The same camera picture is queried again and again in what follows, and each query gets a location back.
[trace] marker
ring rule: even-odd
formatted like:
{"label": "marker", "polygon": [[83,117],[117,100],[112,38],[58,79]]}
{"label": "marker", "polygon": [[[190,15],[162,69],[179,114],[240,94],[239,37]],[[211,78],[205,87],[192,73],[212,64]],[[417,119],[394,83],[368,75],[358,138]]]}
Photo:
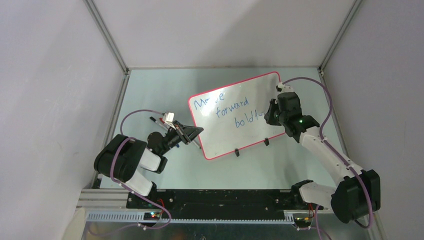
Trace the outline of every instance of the marker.
{"label": "marker", "polygon": [[[166,128],[166,126],[165,126],[165,123],[164,123],[164,120],[162,120],[162,118],[159,118],[159,124],[162,124],[163,125],[163,127],[164,128]],[[200,146],[200,144],[198,143],[198,141],[196,141],[195,139],[193,139],[193,141],[192,141],[193,143],[194,143],[194,145],[196,145],[196,147],[198,147],[199,149],[202,149],[202,147]]]}
{"label": "marker", "polygon": [[165,129],[166,131],[168,131],[168,128],[161,122],[161,121],[158,121],[158,120],[156,120],[154,117],[150,117],[150,120],[152,120],[155,124],[157,124],[157,125],[159,125],[159,127],[161,127],[161,128],[163,128],[163,129]]}

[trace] white wall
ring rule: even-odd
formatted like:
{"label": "white wall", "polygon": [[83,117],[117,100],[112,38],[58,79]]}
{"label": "white wall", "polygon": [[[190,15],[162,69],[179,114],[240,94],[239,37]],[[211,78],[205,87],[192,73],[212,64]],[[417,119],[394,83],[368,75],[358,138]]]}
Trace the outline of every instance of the white wall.
{"label": "white wall", "polygon": [[351,158],[381,177],[389,239],[424,235],[424,2],[365,1],[325,70]]}
{"label": "white wall", "polygon": [[318,66],[354,0],[96,0],[129,67]]}
{"label": "white wall", "polygon": [[0,10],[0,239],[60,239],[123,74],[81,0]]}

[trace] whiteboard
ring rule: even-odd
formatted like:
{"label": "whiteboard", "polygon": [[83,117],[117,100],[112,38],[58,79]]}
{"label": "whiteboard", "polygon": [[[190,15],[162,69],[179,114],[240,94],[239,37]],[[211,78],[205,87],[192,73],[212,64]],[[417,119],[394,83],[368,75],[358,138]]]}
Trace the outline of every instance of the whiteboard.
{"label": "whiteboard", "polygon": [[279,73],[273,71],[188,99],[194,124],[204,129],[199,140],[207,160],[284,134],[282,126],[268,125],[264,119],[279,82]]}

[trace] red whiteboard border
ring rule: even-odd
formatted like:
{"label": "red whiteboard border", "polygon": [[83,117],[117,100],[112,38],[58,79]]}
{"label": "red whiteboard border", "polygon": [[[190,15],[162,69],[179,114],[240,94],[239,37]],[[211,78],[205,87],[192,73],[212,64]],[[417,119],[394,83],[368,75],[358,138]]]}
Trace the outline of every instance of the red whiteboard border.
{"label": "red whiteboard border", "polygon": [[[234,82],[234,83],[230,83],[230,84],[228,84],[228,85],[221,86],[221,87],[218,87],[218,88],[215,88],[215,89],[209,90],[209,91],[204,91],[204,92],[201,92],[201,93],[198,93],[198,94],[195,94],[195,95],[193,95],[193,96],[189,97],[189,98],[188,98],[187,103],[188,103],[188,108],[190,109],[191,118],[193,119],[194,126],[196,126],[196,127],[197,127],[198,125],[196,124],[195,117],[194,117],[194,115],[193,115],[193,111],[192,111],[192,107],[190,106],[190,100],[191,100],[192,98],[197,97],[197,96],[202,95],[202,94],[207,94],[207,93],[210,93],[210,92],[213,92],[213,91],[219,90],[219,89],[223,89],[223,88],[230,87],[230,86],[233,86],[233,85],[241,84],[241,83],[247,82],[247,81],[249,81],[249,80],[257,79],[257,78],[260,78],[260,77],[263,77],[263,76],[266,76],[266,75],[269,75],[269,74],[277,74],[277,75],[278,75],[278,81],[281,83],[281,77],[280,77],[280,74],[279,74],[277,71],[272,71],[272,72],[264,73],[264,74],[259,75],[259,76],[254,76],[254,77],[251,77],[251,78],[248,78],[248,79],[245,79],[245,80],[241,80],[241,81],[237,81],[237,82]],[[268,137],[268,139],[273,139],[273,138],[276,138],[276,137],[281,136],[281,135],[284,135],[284,134],[285,134],[285,132],[280,133],[280,134],[277,134],[277,135],[272,136],[272,137]],[[219,156],[215,156],[215,157],[212,157],[212,158],[207,158],[207,157],[206,157],[206,155],[205,155],[205,150],[203,149],[202,139],[200,138],[200,136],[199,136],[199,141],[200,141],[200,146],[201,146],[201,151],[202,151],[202,153],[203,153],[203,156],[204,156],[204,158],[205,158],[205,159],[207,159],[207,160],[213,160],[213,159],[216,159],[216,158],[219,158],[219,157],[222,157],[222,156],[225,156],[225,155],[228,155],[228,154],[234,153],[234,152],[236,151],[236,150],[233,150],[233,151],[229,151],[229,152],[227,152],[227,153],[221,154],[221,155],[219,155]],[[238,148],[238,150],[242,150],[242,149],[245,149],[245,148],[251,147],[251,146],[253,146],[253,145],[263,143],[263,142],[264,142],[263,140],[262,140],[262,141],[258,141],[258,142],[255,142],[255,143],[249,144],[249,145],[247,145],[247,146],[240,147],[240,148]]]}

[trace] light blue tabletop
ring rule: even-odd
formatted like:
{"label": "light blue tabletop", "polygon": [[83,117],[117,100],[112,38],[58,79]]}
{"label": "light blue tabletop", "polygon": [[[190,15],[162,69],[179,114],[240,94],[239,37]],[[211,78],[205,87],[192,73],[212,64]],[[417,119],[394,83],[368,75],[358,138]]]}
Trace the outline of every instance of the light blue tabletop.
{"label": "light blue tabletop", "polygon": [[[125,115],[138,109],[175,113],[175,120],[194,126],[187,100],[190,96],[252,78],[272,71],[279,72],[281,81],[308,77],[320,81],[314,67],[263,68],[183,68],[132,70],[120,108],[118,124]],[[320,86],[306,80],[291,82],[298,94],[304,115],[313,116],[319,123],[326,117],[329,106]],[[154,113],[140,112],[125,121],[123,133],[147,141],[151,132],[165,133],[149,117]],[[334,146],[341,150],[333,120],[324,132]],[[300,181],[310,179],[327,186],[335,184],[318,159],[293,138],[282,135],[269,140],[269,146],[257,144],[240,150],[240,156],[228,154],[206,160],[194,144],[180,144],[165,154],[168,159],[161,174],[145,171],[147,179],[159,189],[290,189]],[[120,188],[103,176],[101,188]]]}

